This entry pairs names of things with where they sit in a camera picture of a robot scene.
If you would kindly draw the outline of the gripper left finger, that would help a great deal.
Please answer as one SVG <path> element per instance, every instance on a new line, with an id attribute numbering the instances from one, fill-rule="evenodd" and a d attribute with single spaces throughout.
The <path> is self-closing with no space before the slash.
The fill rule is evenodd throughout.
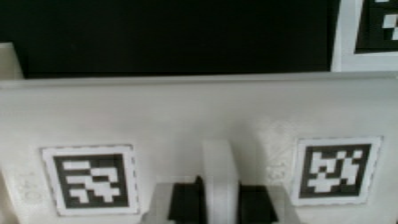
<path id="1" fill-rule="evenodd" d="M 206 224 L 206 196 L 203 178 L 172 186 L 167 219 L 174 224 Z"/>

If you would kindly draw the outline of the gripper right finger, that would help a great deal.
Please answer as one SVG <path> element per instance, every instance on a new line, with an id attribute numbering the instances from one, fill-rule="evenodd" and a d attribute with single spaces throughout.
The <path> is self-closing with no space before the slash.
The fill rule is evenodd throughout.
<path id="1" fill-rule="evenodd" d="M 268 189 L 238 184 L 238 224 L 272 224 L 279 221 Z"/>

